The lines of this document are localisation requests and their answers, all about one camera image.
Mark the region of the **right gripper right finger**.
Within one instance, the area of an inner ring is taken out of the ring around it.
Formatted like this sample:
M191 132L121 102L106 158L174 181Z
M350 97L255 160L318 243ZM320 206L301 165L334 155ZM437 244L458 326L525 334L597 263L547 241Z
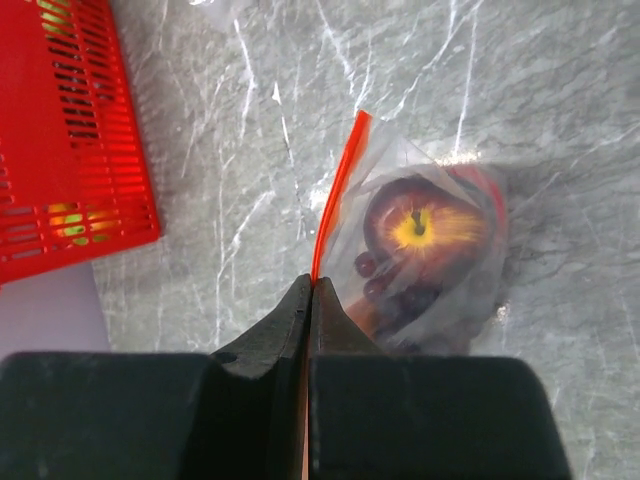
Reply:
M311 306L313 479L568 479L545 389L508 357L391 355L343 311L332 283Z

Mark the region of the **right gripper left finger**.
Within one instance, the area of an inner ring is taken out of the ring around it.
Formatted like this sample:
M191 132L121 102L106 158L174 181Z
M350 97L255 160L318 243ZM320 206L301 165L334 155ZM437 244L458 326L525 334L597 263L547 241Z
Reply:
M1 364L5 479L298 479L312 286L211 354L23 352Z

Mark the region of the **orange papaya slice toy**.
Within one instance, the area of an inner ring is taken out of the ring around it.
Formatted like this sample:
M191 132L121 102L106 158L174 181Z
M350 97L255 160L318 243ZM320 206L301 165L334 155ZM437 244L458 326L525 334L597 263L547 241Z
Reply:
M381 326L380 316L375 305L362 297L345 310L347 316L369 338L374 339Z

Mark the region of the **clear zip bag orange zipper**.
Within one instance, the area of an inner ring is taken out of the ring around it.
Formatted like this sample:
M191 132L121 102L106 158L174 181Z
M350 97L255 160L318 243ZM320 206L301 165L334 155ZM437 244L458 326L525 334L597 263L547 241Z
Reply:
M311 274L391 353L466 355L497 307L505 185L475 162L441 165L359 112L319 225Z

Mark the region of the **dark red apple toy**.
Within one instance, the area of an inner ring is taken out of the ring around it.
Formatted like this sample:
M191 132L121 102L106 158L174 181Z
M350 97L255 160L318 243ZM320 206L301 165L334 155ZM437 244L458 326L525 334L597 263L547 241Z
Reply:
M384 184L363 221L377 259L408 260L442 284L457 282L483 256L491 232L479 207L418 175Z

